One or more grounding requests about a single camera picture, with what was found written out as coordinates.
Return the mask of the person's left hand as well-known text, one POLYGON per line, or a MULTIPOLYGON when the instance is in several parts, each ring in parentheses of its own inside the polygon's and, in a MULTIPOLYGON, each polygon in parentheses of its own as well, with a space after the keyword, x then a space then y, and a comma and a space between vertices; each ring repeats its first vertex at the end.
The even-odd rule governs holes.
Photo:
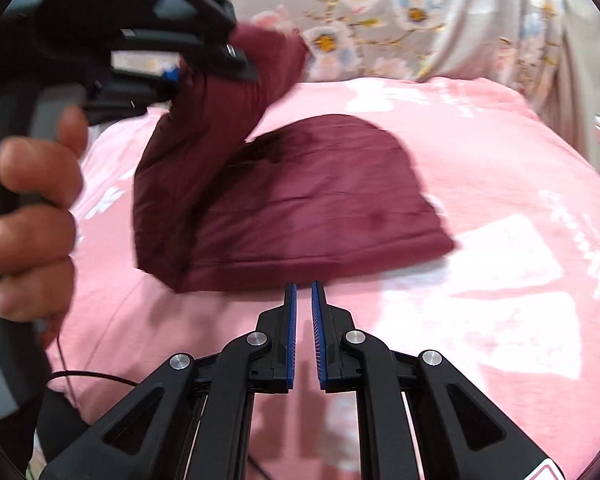
POLYGON ((70 208, 83 188, 80 159, 87 141, 86 117, 68 106, 55 140, 10 136, 0 144, 1 184, 43 197, 0 217, 0 317, 40 321, 43 347, 59 335, 74 294, 76 222, 70 208))

